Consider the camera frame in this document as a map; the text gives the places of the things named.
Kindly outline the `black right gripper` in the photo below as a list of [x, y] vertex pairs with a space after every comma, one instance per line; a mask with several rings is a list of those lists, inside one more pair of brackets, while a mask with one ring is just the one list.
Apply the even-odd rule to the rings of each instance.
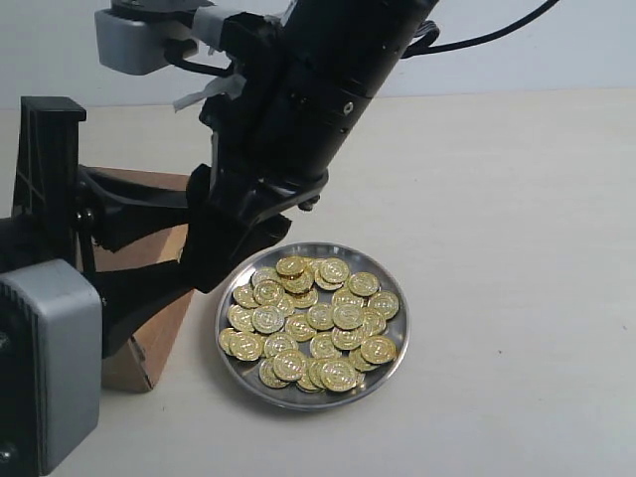
[[280, 243], [281, 214], [312, 200], [331, 161], [330, 34], [310, 12], [271, 20], [198, 12], [194, 36], [232, 60], [235, 92], [208, 97], [200, 120], [214, 132], [214, 164], [191, 176], [180, 258], [208, 293], [246, 259]]

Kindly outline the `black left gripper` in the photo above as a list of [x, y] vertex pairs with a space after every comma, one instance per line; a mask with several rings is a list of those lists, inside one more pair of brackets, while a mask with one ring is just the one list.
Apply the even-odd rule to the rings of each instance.
[[1, 270], [63, 259], [94, 277], [96, 244], [118, 251], [189, 219], [186, 193], [79, 163], [85, 109], [68, 97], [23, 96], [11, 215], [1, 220]]

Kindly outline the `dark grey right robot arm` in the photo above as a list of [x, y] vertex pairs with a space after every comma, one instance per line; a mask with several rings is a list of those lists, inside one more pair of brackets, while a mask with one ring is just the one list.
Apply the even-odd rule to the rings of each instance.
[[214, 289], [287, 235], [287, 210], [314, 208], [330, 162], [432, 9], [430, 1], [295, 1], [278, 21], [196, 16], [242, 87], [207, 98], [199, 116], [214, 155], [187, 187], [180, 263], [192, 287]]

